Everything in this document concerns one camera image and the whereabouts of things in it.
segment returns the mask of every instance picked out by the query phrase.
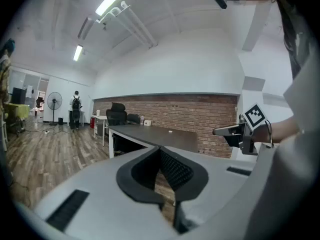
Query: table leg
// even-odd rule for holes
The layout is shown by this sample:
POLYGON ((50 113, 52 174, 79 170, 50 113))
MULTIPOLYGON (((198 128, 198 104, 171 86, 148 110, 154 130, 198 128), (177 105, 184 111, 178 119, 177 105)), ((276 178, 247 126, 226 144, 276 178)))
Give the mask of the table leg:
POLYGON ((3 150, 7 151, 7 144, 6 144, 6 140, 5 140, 5 124, 3 123, 3 121, 1 121, 1 138, 2 138, 2 145, 3 145, 3 150))
POLYGON ((112 137, 113 132, 109 129, 109 158, 114 158, 114 138, 112 137))
POLYGON ((8 143, 8 135, 7 135, 7 126, 6 126, 6 124, 4 124, 4 126, 3 126, 3 131, 4 131, 5 143, 8 143))
POLYGON ((103 120, 103 129, 102 129, 102 146, 105 146, 105 124, 106 124, 106 120, 103 120))

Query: white table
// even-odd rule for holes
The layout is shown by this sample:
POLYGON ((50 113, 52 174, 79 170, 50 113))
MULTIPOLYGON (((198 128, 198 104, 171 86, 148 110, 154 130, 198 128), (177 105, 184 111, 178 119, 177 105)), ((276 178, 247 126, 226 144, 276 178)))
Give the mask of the white table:
MULTIPOLYGON (((69 127, 69 122, 70 122, 70 111, 72 110, 68 110, 68 121, 67 121, 67 126, 69 127)), ((80 111, 80 120, 82 122, 82 127, 85 126, 85 112, 84 111, 80 111)))
POLYGON ((105 146, 105 131, 106 131, 106 121, 108 121, 106 115, 92 115, 91 117, 94 118, 94 137, 96 137, 96 121, 98 120, 103 120, 103 128, 102 128, 102 146, 105 146))

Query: person's leg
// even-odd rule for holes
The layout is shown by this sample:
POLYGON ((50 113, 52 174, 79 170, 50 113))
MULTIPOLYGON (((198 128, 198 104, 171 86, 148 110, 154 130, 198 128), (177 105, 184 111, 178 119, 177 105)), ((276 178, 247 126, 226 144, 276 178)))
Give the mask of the person's leg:
POLYGON ((0 130, 0 166, 1 166, 0 173, 3 174, 3 177, 4 177, 6 184, 8 186, 10 186, 13 182, 13 178, 12 178, 12 174, 8 168, 8 165, 7 165, 6 152, 4 150, 4 146, 2 143, 4 141, 5 140, 3 139, 2 131, 0 130))
POLYGON ((73 130, 75 128, 75 121, 74 121, 74 118, 72 116, 72 111, 69 111, 69 114, 70 114, 70 129, 73 130))
POLYGON ((80 111, 78 109, 73 111, 75 128, 79 129, 80 111))

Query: ceiling beam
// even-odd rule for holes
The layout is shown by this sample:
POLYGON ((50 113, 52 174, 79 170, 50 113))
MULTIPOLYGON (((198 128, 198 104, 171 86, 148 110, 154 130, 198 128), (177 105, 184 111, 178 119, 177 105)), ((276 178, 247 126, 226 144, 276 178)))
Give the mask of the ceiling beam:
POLYGON ((249 32, 243 43, 242 50, 251 52, 255 47, 269 16, 271 1, 260 2, 256 5, 249 32))
POLYGON ((56 28, 59 13, 62 7, 62 0, 54 0, 53 4, 53 14, 52 14, 52 23, 51 23, 51 46, 52 50, 56 48, 56 28))
POLYGON ((168 10, 168 12, 169 12, 169 15, 170 15, 170 17, 171 17, 171 19, 172 19, 172 22, 173 22, 173 25, 174 25, 176 31, 180 34, 181 31, 180 31, 178 22, 177 22, 177 20, 176 20, 176 18, 175 18, 175 15, 174 15, 171 7, 170 7, 170 4, 169 4, 168 0, 163 0, 163 2, 164 2, 164 5, 166 6, 166 8, 167 8, 167 10, 168 10))

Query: black office chair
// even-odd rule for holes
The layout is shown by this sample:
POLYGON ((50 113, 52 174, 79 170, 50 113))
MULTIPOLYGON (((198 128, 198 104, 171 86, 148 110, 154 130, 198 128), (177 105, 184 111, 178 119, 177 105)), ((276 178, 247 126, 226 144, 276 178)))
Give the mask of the black office chair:
MULTIPOLYGON (((106 118, 109 126, 121 126, 127 124, 127 112, 125 105, 121 103, 112 102, 111 109, 106 110, 106 118)), ((121 136, 114 134, 113 136, 113 149, 114 152, 123 151, 125 146, 125 139, 121 136)))
MULTIPOLYGON (((108 120, 109 126, 121 126, 126 125, 127 123, 127 112, 125 111, 125 105, 121 103, 112 102, 111 109, 106 111, 106 117, 108 120)), ((129 153, 131 151, 139 150, 143 148, 143 146, 134 143, 126 138, 118 136, 116 134, 113 135, 113 149, 114 152, 124 152, 129 153)))
POLYGON ((108 125, 120 126, 127 124, 127 112, 125 110, 125 105, 121 103, 112 102, 111 109, 107 109, 106 111, 108 125))
POLYGON ((129 124, 140 124, 140 116, 138 114, 128 114, 126 120, 129 124))

